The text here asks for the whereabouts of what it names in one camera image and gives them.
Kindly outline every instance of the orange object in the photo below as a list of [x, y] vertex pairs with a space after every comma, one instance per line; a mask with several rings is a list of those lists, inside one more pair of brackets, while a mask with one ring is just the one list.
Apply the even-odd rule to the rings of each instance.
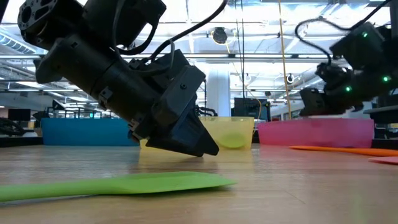
[[331, 152], [350, 152], [367, 156], [398, 156], [398, 151], [390, 149], [359, 149], [359, 148], [335, 148], [318, 146], [290, 146], [291, 149], [313, 150], [313, 151], [331, 151]]
[[398, 165], [398, 156], [369, 158], [370, 162]]

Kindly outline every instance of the computer monitor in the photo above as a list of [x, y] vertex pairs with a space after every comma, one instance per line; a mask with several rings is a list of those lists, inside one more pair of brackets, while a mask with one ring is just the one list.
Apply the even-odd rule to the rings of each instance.
[[30, 109], [8, 109], [8, 119], [11, 121], [30, 121]]
[[[234, 108], [232, 116], [248, 116], [258, 119], [259, 117], [259, 102], [253, 98], [235, 98]], [[261, 102], [261, 120], [270, 121], [271, 113], [269, 109], [269, 103], [266, 99], [259, 99]]]

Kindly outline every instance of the yellow container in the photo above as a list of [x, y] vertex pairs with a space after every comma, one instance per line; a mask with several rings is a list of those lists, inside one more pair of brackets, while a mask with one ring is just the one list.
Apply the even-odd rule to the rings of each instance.
[[[203, 125], [222, 149], [251, 149], [254, 118], [250, 117], [200, 117]], [[147, 140], [141, 140], [142, 149], [147, 149]]]

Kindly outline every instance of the green led light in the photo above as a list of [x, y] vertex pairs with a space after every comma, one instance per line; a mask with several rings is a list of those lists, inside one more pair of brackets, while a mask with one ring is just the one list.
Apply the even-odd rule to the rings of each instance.
[[391, 80], [391, 77], [390, 76], [385, 76], [385, 77], [383, 77], [383, 81], [384, 82], [388, 82], [388, 81], [390, 81]]

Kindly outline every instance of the desk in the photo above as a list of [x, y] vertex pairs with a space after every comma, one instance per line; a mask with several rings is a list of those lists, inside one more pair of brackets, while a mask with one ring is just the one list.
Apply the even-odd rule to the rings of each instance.
[[0, 184], [172, 170], [219, 173], [239, 184], [222, 191], [0, 203], [0, 223], [398, 222], [398, 166], [354, 154], [253, 148], [204, 158], [137, 147], [3, 148]]

